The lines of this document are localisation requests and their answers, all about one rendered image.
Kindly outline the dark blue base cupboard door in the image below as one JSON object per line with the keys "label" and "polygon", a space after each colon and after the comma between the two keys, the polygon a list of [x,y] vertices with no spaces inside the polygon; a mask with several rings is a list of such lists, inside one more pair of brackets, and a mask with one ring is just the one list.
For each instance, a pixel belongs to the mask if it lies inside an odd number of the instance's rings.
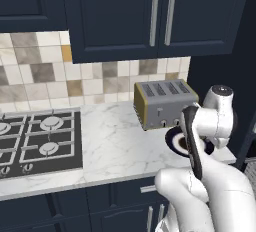
{"label": "dark blue base cupboard door", "polygon": [[[149,206],[155,208],[155,204],[142,204],[92,214],[92,232],[147,232]],[[153,211],[151,232],[153,232],[154,218]]]}
{"label": "dark blue base cupboard door", "polygon": [[0,201],[0,230],[49,220],[55,214],[50,194]]}

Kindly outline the dark blue tall cabinet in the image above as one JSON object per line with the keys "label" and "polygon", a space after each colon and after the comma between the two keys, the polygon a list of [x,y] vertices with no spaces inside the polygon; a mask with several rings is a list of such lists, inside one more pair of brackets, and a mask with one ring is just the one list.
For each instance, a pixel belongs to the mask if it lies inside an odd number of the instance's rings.
{"label": "dark blue tall cabinet", "polygon": [[244,170],[256,122],[256,0],[246,0],[232,53],[192,57],[187,81],[200,101],[212,85],[233,89],[238,126],[228,148],[236,157],[234,166]]}

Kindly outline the grey toaster with gold sides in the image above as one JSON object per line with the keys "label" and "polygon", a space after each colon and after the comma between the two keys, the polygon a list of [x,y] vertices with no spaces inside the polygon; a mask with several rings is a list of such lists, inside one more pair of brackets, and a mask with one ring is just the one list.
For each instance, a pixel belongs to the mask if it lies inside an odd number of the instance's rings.
{"label": "grey toaster with gold sides", "polygon": [[134,84],[133,107],[145,131],[178,125],[182,109],[198,101],[183,79]]}

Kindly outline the dark blue wall cupboard door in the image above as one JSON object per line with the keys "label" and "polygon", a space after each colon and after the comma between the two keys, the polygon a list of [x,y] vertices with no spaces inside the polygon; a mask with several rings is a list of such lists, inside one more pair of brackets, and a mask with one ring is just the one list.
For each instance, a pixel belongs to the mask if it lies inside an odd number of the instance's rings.
{"label": "dark blue wall cupboard door", "polygon": [[170,46],[165,29],[168,1],[163,0],[158,56],[207,56],[232,52],[246,0],[176,0]]}
{"label": "dark blue wall cupboard door", "polygon": [[156,41],[151,47],[152,0],[65,0],[73,62],[155,58],[158,52],[160,1]]}
{"label": "dark blue wall cupboard door", "polygon": [[0,33],[66,29],[64,0],[0,0]]}

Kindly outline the dark blue drawer front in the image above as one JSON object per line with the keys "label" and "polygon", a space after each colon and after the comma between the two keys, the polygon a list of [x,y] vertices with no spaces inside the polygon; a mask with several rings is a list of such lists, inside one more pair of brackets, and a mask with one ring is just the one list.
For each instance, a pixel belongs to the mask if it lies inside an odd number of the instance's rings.
{"label": "dark blue drawer front", "polygon": [[140,187],[150,185],[155,185],[153,177],[112,183],[109,186],[109,205],[111,207],[122,207],[165,201],[165,198],[157,191],[140,192]]}
{"label": "dark blue drawer front", "polygon": [[85,189],[75,189],[52,194],[58,214],[65,217],[87,215],[89,213]]}

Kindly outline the dark blue plate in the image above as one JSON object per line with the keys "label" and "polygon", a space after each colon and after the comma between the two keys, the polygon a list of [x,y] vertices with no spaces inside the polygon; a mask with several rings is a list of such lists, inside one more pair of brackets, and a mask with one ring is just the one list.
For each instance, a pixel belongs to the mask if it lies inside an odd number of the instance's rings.
{"label": "dark blue plate", "polygon": [[[200,139],[204,146],[204,151],[210,155],[214,151],[214,145],[207,139]],[[184,134],[179,126],[173,127],[165,134],[167,146],[176,154],[188,158],[188,151]]]}

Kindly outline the black gas hob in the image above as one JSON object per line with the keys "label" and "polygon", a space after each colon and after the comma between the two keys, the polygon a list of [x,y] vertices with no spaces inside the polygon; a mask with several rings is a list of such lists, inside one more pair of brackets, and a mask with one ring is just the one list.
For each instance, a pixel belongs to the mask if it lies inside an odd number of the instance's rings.
{"label": "black gas hob", "polygon": [[[24,172],[25,164],[33,169]],[[0,112],[0,179],[83,167],[79,108]]]}

